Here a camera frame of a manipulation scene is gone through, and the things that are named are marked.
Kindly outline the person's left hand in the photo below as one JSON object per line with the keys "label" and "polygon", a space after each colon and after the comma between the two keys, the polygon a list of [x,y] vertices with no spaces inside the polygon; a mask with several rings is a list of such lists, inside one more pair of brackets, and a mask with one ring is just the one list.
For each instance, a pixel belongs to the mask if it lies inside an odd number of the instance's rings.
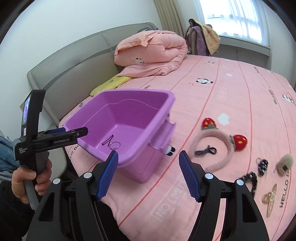
{"label": "person's left hand", "polygon": [[11,189],[16,198],[20,199],[24,204],[29,203],[27,197],[24,181],[37,180],[35,190],[40,196],[43,196],[50,186],[50,177],[52,174],[52,162],[48,159],[46,161],[46,168],[41,174],[36,174],[35,171],[30,170],[28,167],[21,166],[13,172],[11,179]]}

